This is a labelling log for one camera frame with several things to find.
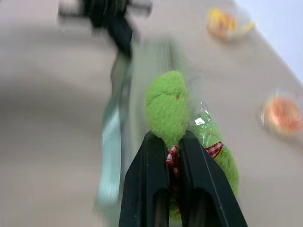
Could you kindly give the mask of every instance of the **beige table surface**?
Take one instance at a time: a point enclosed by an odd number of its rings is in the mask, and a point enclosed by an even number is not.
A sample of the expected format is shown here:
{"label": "beige table surface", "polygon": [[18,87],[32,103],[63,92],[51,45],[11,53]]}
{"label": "beige table surface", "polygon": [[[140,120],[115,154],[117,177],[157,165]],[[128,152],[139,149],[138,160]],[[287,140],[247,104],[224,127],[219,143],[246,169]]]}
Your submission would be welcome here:
{"label": "beige table surface", "polygon": [[[206,10],[222,1],[153,2],[149,19],[134,20],[143,38],[174,35],[191,64],[204,71],[211,113],[239,165],[248,225],[301,226],[303,148],[271,137],[255,119],[271,90],[300,89],[293,75],[257,32],[237,44],[208,35]],[[40,7],[50,15],[56,6]],[[1,16],[13,12],[1,10]],[[30,15],[34,7],[24,18]],[[59,33],[54,21],[3,29],[0,226],[100,226],[91,211],[115,49],[89,33]]]}

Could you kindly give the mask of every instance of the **stuffed toy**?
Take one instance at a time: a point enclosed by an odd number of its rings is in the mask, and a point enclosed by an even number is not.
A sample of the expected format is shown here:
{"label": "stuffed toy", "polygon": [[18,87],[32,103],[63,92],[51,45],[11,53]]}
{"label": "stuffed toy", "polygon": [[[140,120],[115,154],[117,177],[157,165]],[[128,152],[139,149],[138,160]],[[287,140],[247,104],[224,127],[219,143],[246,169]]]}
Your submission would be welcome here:
{"label": "stuffed toy", "polygon": [[[170,219],[181,221],[178,202],[178,152],[182,151],[179,151],[178,144],[187,129],[198,137],[201,145],[225,172],[237,197],[239,173],[232,153],[225,146],[222,134],[207,111],[201,111],[196,117],[192,116],[189,90],[180,71],[165,73],[149,87],[145,108],[151,130],[165,142],[168,149],[166,162],[170,169],[172,188]],[[194,121],[194,126],[190,126],[191,121]]]}

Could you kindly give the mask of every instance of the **red gingham ribbon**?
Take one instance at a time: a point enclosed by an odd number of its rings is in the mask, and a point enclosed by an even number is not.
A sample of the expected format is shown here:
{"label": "red gingham ribbon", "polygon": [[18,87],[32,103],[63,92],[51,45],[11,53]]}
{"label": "red gingham ribbon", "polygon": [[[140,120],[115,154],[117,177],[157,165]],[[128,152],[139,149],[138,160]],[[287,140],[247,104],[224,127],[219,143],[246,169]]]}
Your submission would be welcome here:
{"label": "red gingham ribbon", "polygon": [[[212,158],[215,158],[218,156],[218,154],[221,152],[223,148],[223,143],[221,141],[213,144],[210,147],[207,147],[205,150],[209,153],[209,155]],[[174,145],[169,151],[169,154],[167,155],[166,163],[169,167],[169,169],[174,173],[176,183],[172,185],[172,195],[174,199],[176,200],[178,206],[179,206],[179,212],[181,213],[181,206],[179,202],[179,178],[180,178],[180,167],[179,167],[179,146]]]}

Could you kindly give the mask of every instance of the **green plush toy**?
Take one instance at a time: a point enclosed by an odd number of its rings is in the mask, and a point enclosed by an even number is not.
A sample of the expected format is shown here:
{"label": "green plush toy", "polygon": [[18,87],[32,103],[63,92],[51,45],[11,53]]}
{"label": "green plush toy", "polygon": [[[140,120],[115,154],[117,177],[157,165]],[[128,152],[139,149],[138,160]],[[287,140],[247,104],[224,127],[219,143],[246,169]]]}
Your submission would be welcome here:
{"label": "green plush toy", "polygon": [[[191,130],[202,146],[208,147],[217,142],[223,143],[214,159],[226,177],[235,194],[238,195],[239,173],[231,151],[224,145],[223,137],[208,112],[201,113],[191,119],[190,97],[187,85],[180,71],[169,71],[160,76],[147,91],[145,100],[146,116],[153,133],[163,139],[168,150],[179,143],[186,129]],[[189,127],[189,122],[195,120],[195,126]],[[178,205],[172,198],[169,217],[180,221]]]}

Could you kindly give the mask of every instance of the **black mechanism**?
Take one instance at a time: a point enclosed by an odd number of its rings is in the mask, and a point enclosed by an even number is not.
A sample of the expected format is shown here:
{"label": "black mechanism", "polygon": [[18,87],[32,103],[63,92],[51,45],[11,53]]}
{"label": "black mechanism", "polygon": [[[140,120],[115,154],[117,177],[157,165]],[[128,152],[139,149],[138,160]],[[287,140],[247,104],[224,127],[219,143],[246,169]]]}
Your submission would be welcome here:
{"label": "black mechanism", "polygon": [[132,56],[131,40],[133,29],[125,18],[129,7],[146,12],[149,16],[152,4],[136,4],[129,0],[80,0],[79,10],[66,10],[59,7],[60,19],[88,18],[94,30],[105,28],[114,40],[119,51]]}
{"label": "black mechanism", "polygon": [[[125,177],[119,227],[169,226],[169,172],[164,142],[149,132]],[[223,170],[187,131],[180,142],[184,227],[247,227]]]}

